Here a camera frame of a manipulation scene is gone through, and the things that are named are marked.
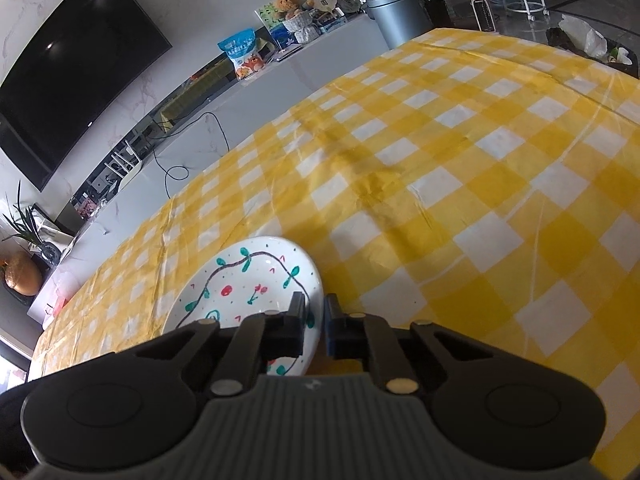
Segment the television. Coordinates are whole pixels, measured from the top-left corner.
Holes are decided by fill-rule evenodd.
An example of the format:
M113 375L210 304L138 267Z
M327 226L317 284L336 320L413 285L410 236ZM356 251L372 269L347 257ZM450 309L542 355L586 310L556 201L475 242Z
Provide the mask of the television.
M170 48L135 0L64 0L0 86L0 148L42 190L105 108Z

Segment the white plastic bag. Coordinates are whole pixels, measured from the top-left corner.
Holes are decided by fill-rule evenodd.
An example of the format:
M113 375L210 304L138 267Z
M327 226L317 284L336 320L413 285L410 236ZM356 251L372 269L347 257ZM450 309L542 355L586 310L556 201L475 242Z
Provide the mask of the white plastic bag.
M608 59L607 40L589 23L563 14L558 27L564 30L572 43L587 56L602 61Z
M620 46L618 48L618 58L616 59L616 61L618 63L622 63L623 65L633 65L634 62L627 57L628 53L629 51L625 47Z

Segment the painted plate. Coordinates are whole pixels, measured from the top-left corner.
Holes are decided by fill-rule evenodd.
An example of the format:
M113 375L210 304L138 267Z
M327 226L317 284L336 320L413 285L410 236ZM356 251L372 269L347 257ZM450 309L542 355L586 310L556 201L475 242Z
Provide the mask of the painted plate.
M209 260L175 301L162 333L198 319L214 318L222 328L266 310L286 311L295 291L309 305L303 354L269 363L271 375L302 375L316 352L322 329L322 282L305 251L284 238L260 236L232 245Z

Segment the gray gripper base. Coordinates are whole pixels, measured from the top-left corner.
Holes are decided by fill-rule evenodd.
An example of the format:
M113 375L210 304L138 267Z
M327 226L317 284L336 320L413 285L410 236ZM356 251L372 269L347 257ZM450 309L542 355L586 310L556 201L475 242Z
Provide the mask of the gray gripper base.
M382 392L368 374L263 375L247 394L210 402L191 433L151 462L100 474L42 465L28 480L91 478L605 479L587 460L546 472L516 472L486 465L450 444L418 399Z

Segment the black wire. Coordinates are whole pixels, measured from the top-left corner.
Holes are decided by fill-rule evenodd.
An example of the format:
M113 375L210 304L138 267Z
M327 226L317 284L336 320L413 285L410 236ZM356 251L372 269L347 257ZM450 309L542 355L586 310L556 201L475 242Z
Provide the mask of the black wire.
M220 124L220 121L218 120L218 116L213 113L213 112L204 112L200 117L198 117L197 119L194 119L193 121L191 121L190 123L188 123L186 126L181 126L180 129L177 132L174 132L172 134L169 134L167 136L163 136L163 137L149 137L149 139L151 140L162 140L162 139L168 139L169 137L175 137L176 135L182 133L186 128L188 128L189 126L191 126L192 124L197 123L201 118L203 118L205 115L213 115L213 118L216 120L216 122L218 123L218 127L220 128L220 131L222 132L222 136L225 137L225 142L226 142L226 150L228 152L231 151L231 149L229 148L229 141L226 140L226 135L225 135L225 131L222 129L222 125Z
M176 117L175 119L171 119L170 121L156 121L155 119L151 119L151 120L155 122L158 126L160 126L160 124L170 124L171 126L175 126L177 123L179 123L183 119L186 119L187 117L189 117L189 114L186 114L182 117Z
M179 133L182 133L185 129L187 129L189 126L191 126L192 124L197 123L201 118L203 118L205 115L213 115L213 117L215 118L216 122L218 123L218 127L220 128L220 131L222 132L222 136L225 138L225 144L226 144L226 152L230 152L231 149L229 148L229 141L226 139L226 135L225 135L225 131L222 129L222 125L220 124L220 121L218 120L218 117L215 113L213 112L204 112L202 115L200 115L200 117L198 117L197 119L191 121L189 124L187 124L184 127L181 127L180 130L178 132L175 132L171 135L165 136L165 137L149 137L149 139L151 140L160 140L160 139L168 139L169 137L173 137L176 136ZM151 144L151 142L148 141L148 139L146 137L143 137L143 139L145 139L145 142L149 145L149 147L151 148L151 151L154 154L154 160L156 161L156 164L158 165L158 168L160 168L162 171L164 171L164 192L166 193L166 196L168 199L171 199L171 196L169 195L169 187L168 187L168 181L167 181L167 177L172 178L173 180L180 182L181 180L186 180L189 177L189 168L187 168L186 166L183 166L181 164L176 164L175 166L170 167L168 170L166 170L162 164L160 164L160 162L158 161L158 156L156 155L156 149L155 147ZM171 170L174 170L175 168L182 168L184 171L187 172L187 174L182 177L182 178L177 178L175 176L173 176L171 174Z

